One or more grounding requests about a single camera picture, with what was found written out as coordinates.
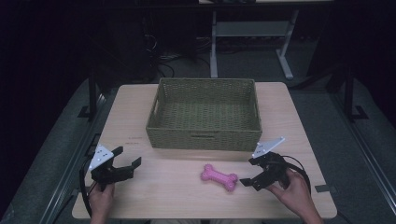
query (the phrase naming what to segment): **wrist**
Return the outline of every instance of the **wrist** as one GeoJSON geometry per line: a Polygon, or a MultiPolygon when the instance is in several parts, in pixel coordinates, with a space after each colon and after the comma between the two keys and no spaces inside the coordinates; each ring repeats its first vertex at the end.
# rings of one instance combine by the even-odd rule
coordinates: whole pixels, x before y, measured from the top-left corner
{"type": "Polygon", "coordinates": [[[302,217],[304,224],[323,224],[323,219],[318,212],[302,217]]]}
{"type": "Polygon", "coordinates": [[[92,214],[91,224],[105,224],[107,216],[104,214],[92,214]]]}

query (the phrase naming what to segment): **white table leg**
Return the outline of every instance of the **white table leg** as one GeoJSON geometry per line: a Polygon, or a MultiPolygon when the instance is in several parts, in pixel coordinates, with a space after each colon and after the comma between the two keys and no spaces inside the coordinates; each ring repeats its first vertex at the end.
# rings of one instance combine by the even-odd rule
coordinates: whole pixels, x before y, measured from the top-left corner
{"type": "Polygon", "coordinates": [[[293,14],[291,16],[291,19],[290,19],[290,22],[288,25],[288,29],[286,31],[285,43],[283,44],[281,49],[276,50],[277,58],[279,59],[280,66],[283,69],[283,73],[285,74],[286,79],[293,79],[293,73],[290,70],[288,61],[285,58],[285,54],[286,54],[286,50],[288,49],[288,46],[289,46],[291,35],[293,34],[294,25],[297,21],[298,12],[299,12],[299,10],[293,11],[293,14]]]}
{"type": "Polygon", "coordinates": [[[216,58],[216,11],[212,21],[212,51],[210,52],[210,77],[218,77],[218,60],[216,58]]]}

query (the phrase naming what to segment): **gray floor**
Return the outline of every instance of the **gray floor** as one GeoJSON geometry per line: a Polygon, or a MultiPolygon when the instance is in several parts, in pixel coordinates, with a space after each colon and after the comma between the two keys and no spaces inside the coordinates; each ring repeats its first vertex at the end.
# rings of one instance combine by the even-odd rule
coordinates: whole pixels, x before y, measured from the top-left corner
{"type": "MultiPolygon", "coordinates": [[[[251,77],[256,81],[280,81],[293,86],[306,79],[315,43],[293,43],[288,60],[295,75],[289,81],[283,77],[276,59],[274,46],[260,50],[219,55],[219,77],[251,77]]],[[[208,53],[200,55],[208,62],[208,53]]],[[[209,67],[202,61],[196,63],[180,59],[168,63],[175,69],[175,77],[209,77],[209,67]]],[[[165,74],[170,70],[162,67],[165,74]]],[[[392,186],[396,184],[396,132],[381,111],[375,106],[369,92],[355,82],[355,105],[361,105],[369,119],[351,124],[346,120],[339,104],[343,93],[329,94],[324,85],[327,79],[301,91],[290,91],[298,114],[304,125],[318,163],[338,211],[351,223],[396,223],[396,216],[384,197],[382,189],[364,158],[356,130],[371,149],[392,186]]],[[[69,104],[54,125],[43,144],[28,175],[24,178],[7,216],[1,223],[88,223],[71,215],[76,197],[70,197],[78,188],[78,169],[96,133],[105,125],[117,89],[99,101],[99,113],[93,122],[78,118],[84,105],[88,105],[88,83],[85,81],[70,99],[69,104]],[[63,177],[70,181],[62,182],[63,177]]],[[[145,220],[109,220],[108,223],[143,223],[145,220]]],[[[301,220],[265,220],[265,223],[301,223],[301,220]]],[[[326,223],[347,223],[342,217],[326,223]]]]}

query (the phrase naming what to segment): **black cable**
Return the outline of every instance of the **black cable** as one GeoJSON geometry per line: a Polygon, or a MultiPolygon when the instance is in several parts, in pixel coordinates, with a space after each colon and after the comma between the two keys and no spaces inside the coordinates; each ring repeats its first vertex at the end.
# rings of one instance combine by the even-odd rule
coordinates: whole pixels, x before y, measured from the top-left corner
{"type": "Polygon", "coordinates": [[[306,185],[308,186],[309,194],[311,194],[311,191],[312,191],[312,190],[311,190],[311,181],[309,180],[309,176],[306,174],[306,171],[305,171],[305,170],[299,168],[299,167],[296,166],[296,165],[293,165],[293,164],[291,164],[291,163],[288,163],[288,162],[267,161],[267,162],[265,162],[264,164],[281,165],[281,166],[285,166],[285,167],[290,168],[291,170],[296,171],[297,173],[299,173],[300,175],[303,176],[303,178],[304,178],[304,180],[305,180],[305,183],[306,183],[306,185]]]}
{"type": "Polygon", "coordinates": [[[176,55],[176,56],[163,56],[163,57],[170,57],[170,58],[168,58],[168,59],[160,59],[160,60],[161,60],[160,63],[170,63],[170,62],[172,62],[172,61],[179,60],[179,59],[181,59],[181,58],[185,58],[185,57],[182,56],[182,55],[176,55]]]}
{"type": "MultiPolygon", "coordinates": [[[[223,37],[219,36],[216,38],[216,44],[218,45],[219,42],[223,39],[223,37]]],[[[197,54],[209,53],[212,50],[212,41],[210,40],[207,45],[205,46],[198,46],[197,47],[197,54]]]]}
{"type": "Polygon", "coordinates": [[[101,49],[104,53],[106,53],[110,58],[114,59],[116,62],[118,62],[120,65],[122,65],[124,68],[126,68],[128,71],[131,71],[131,68],[125,64],[122,60],[120,60],[118,57],[116,57],[114,54],[112,54],[110,51],[108,51],[105,47],[103,47],[100,43],[98,43],[95,39],[93,39],[90,35],[86,34],[86,36],[91,40],[93,44],[95,44],[99,49],[101,49]]]}
{"type": "Polygon", "coordinates": [[[230,41],[227,46],[225,46],[225,44],[223,44],[223,43],[220,43],[218,46],[217,53],[218,54],[236,54],[239,52],[246,51],[247,49],[248,49],[247,43],[243,43],[242,41],[238,41],[238,40],[233,40],[233,41],[230,41]],[[221,50],[221,47],[223,47],[222,45],[224,45],[224,48],[228,49],[228,51],[221,50]]]}
{"type": "Polygon", "coordinates": [[[196,57],[196,58],[199,59],[199,60],[201,60],[201,61],[203,61],[204,63],[206,63],[206,65],[210,68],[210,63],[207,62],[205,59],[200,58],[200,57],[196,57]]]}
{"type": "MultiPolygon", "coordinates": [[[[164,64],[164,63],[158,63],[158,65],[162,65],[162,66],[168,67],[172,71],[172,76],[171,77],[175,77],[175,69],[173,67],[169,66],[168,64],[164,64]]],[[[158,72],[161,73],[161,75],[163,77],[166,77],[165,73],[160,68],[158,68],[157,70],[158,70],[158,72]]]]}
{"type": "Polygon", "coordinates": [[[210,37],[204,37],[203,39],[197,39],[197,53],[200,51],[205,51],[206,49],[209,49],[211,47],[211,38],[210,37]]]}
{"type": "MultiPolygon", "coordinates": [[[[290,159],[292,159],[292,160],[295,160],[295,161],[297,161],[297,159],[295,159],[295,158],[293,158],[293,157],[291,157],[291,156],[282,156],[283,158],[290,158],[290,159]]],[[[297,161],[299,164],[300,164],[300,166],[301,166],[301,168],[305,171],[305,169],[304,169],[304,167],[303,167],[303,165],[299,162],[299,161],[297,161]]]]}
{"type": "Polygon", "coordinates": [[[344,216],[344,214],[342,214],[340,211],[337,210],[337,216],[343,218],[348,224],[352,224],[352,222],[346,217],[344,216]]]}
{"type": "Polygon", "coordinates": [[[85,204],[85,208],[87,209],[88,214],[90,215],[90,217],[92,216],[92,210],[91,210],[91,206],[90,206],[90,199],[88,198],[88,194],[87,194],[87,190],[85,189],[85,165],[87,164],[87,162],[90,160],[90,158],[87,158],[87,160],[85,160],[82,163],[81,169],[79,170],[79,188],[81,191],[81,196],[82,196],[82,201],[85,204]]]}
{"type": "Polygon", "coordinates": [[[98,182],[95,182],[94,184],[93,184],[93,186],[91,187],[91,189],[90,189],[90,192],[88,193],[88,197],[91,195],[91,192],[93,191],[93,189],[95,188],[95,186],[98,184],[98,182]]]}

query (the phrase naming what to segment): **basket handle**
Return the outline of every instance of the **basket handle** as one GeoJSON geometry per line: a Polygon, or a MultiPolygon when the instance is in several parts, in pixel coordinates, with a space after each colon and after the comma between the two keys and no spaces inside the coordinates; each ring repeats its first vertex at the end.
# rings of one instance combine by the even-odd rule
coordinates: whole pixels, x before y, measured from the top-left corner
{"type": "Polygon", "coordinates": [[[257,111],[258,111],[258,109],[257,109],[257,105],[256,104],[254,104],[254,117],[255,118],[257,118],[257,111]]]}
{"type": "Polygon", "coordinates": [[[153,115],[156,117],[157,113],[158,113],[158,99],[156,99],[154,101],[154,105],[153,105],[153,110],[152,110],[153,115]]]}
{"type": "Polygon", "coordinates": [[[190,132],[190,137],[194,139],[215,139],[215,132],[190,132]]]}

